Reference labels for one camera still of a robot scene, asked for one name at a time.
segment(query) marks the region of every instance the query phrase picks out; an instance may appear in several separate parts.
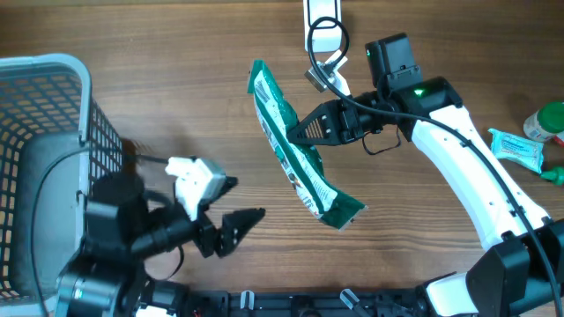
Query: wooden table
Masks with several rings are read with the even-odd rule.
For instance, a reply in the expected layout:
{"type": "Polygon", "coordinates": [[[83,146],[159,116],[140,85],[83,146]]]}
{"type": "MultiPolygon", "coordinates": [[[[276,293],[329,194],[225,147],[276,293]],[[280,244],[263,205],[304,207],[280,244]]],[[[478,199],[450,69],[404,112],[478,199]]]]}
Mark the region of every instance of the wooden table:
{"type": "MultiPolygon", "coordinates": [[[[303,77],[309,61],[301,6],[0,8],[0,56],[77,56],[92,72],[96,100],[141,152],[206,157],[238,176],[240,185],[209,211],[217,225],[231,210],[267,209],[226,259],[202,259],[192,244],[184,246],[177,282],[228,291],[373,289],[466,271],[483,254],[478,237],[446,181],[413,144],[377,157],[360,144],[319,149],[327,179],[370,208],[345,232],[318,223],[294,193],[246,86],[249,65],[262,58],[300,117],[335,98],[303,77]]],[[[424,77],[449,80],[489,143],[488,128],[522,134],[528,115],[562,100],[563,12],[562,1],[346,1],[352,46],[342,72],[353,94],[373,90],[364,44],[407,32],[424,77]]],[[[368,145],[389,146],[394,132],[371,136],[368,145]]],[[[564,165],[564,151],[549,144],[545,159],[564,165]]],[[[562,188],[503,164],[555,219],[564,217],[562,188]]],[[[148,187],[171,192],[173,179],[161,166],[139,169],[148,187]]],[[[164,277],[177,259],[176,252],[159,256],[149,271],[164,277]]]]}

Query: gray plastic basket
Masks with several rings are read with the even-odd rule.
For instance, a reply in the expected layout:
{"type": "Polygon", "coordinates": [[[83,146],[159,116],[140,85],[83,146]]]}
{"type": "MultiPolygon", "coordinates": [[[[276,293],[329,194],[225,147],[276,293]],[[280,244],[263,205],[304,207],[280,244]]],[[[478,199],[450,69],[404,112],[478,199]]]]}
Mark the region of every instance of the gray plastic basket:
{"type": "MultiPolygon", "coordinates": [[[[88,69],[70,55],[0,59],[0,306],[37,302],[29,237],[45,167],[89,143],[122,148],[91,92],[88,69]]],[[[121,167],[118,152],[90,150],[63,161],[45,181],[33,242],[46,299],[56,295],[56,279],[82,237],[92,183],[121,167]]]]}

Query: white bracket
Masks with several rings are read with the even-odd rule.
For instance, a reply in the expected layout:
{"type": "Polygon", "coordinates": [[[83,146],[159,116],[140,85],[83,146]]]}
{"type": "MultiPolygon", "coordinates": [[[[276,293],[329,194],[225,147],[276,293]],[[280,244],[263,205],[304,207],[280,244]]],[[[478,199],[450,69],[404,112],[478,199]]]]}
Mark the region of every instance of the white bracket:
{"type": "MultiPolygon", "coordinates": [[[[303,25],[306,52],[308,51],[308,32],[320,17],[341,20],[341,0],[303,0],[303,25]]],[[[312,44],[314,53],[332,52],[341,46],[341,29],[330,21],[323,21],[314,31],[312,44]]]]}
{"type": "Polygon", "coordinates": [[[198,205],[217,198],[226,182],[221,167],[204,158],[169,158],[165,171],[177,177],[175,198],[192,221],[197,219],[198,205]]]}

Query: bottle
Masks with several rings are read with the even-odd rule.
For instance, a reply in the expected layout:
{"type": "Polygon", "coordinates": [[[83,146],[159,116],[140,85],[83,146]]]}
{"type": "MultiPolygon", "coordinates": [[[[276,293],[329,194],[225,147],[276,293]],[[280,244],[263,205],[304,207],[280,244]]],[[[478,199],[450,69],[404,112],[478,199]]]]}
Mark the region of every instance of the bottle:
{"type": "Polygon", "coordinates": [[[543,180],[551,181],[556,186],[564,185],[564,167],[555,167],[551,171],[540,174],[543,180]]]}
{"type": "Polygon", "coordinates": [[[564,102],[551,102],[538,110],[523,125],[525,135],[546,142],[564,131],[564,102]]]}
{"type": "Polygon", "coordinates": [[[559,144],[560,146],[564,146],[564,132],[557,134],[554,137],[554,141],[556,141],[556,143],[559,144]]]}

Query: green snack bag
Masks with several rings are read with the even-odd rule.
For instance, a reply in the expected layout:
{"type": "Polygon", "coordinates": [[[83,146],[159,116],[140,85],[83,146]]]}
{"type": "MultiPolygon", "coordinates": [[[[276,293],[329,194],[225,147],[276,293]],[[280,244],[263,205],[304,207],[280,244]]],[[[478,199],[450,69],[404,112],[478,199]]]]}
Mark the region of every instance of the green snack bag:
{"type": "Polygon", "coordinates": [[[298,115],[264,61],[255,60],[247,93],[254,93],[258,121],[298,197],[315,218],[344,230],[364,203],[331,186],[323,177],[323,162],[314,146],[290,144],[286,132],[298,124],[298,115]]]}

